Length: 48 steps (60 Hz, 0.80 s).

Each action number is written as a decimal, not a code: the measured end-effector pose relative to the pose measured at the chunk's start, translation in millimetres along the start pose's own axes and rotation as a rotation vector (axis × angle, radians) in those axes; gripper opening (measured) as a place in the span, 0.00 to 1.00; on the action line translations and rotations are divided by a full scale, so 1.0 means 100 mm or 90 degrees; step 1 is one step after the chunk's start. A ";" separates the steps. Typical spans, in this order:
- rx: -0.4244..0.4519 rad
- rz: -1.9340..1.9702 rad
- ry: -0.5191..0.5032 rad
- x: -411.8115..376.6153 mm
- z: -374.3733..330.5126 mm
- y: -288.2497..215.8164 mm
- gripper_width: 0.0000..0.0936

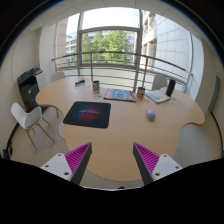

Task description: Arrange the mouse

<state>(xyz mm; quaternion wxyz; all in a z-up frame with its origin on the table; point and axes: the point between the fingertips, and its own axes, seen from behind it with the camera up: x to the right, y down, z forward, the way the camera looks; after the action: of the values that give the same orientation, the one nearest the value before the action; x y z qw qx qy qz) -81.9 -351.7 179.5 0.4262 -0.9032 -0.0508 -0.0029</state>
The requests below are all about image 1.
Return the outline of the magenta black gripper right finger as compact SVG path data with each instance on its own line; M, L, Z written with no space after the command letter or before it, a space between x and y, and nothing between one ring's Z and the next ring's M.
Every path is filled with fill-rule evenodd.
M182 169L168 154L159 155L137 143L133 144L133 154L145 185Z

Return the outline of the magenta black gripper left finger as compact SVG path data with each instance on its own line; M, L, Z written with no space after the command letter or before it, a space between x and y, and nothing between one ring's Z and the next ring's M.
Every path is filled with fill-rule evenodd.
M91 143L86 143L67 154L57 153L41 168L79 185L92 154Z

